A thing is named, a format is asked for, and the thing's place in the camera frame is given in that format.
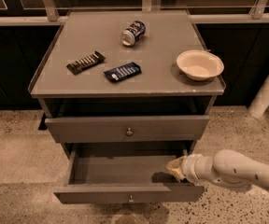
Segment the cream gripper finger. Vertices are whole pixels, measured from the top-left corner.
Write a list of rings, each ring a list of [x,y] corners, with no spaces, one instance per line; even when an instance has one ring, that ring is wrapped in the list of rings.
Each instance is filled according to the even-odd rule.
[[[185,161],[186,156],[179,157],[175,160],[169,161],[166,164],[166,170],[172,175],[177,181],[181,181],[186,178],[181,169],[182,163]]]

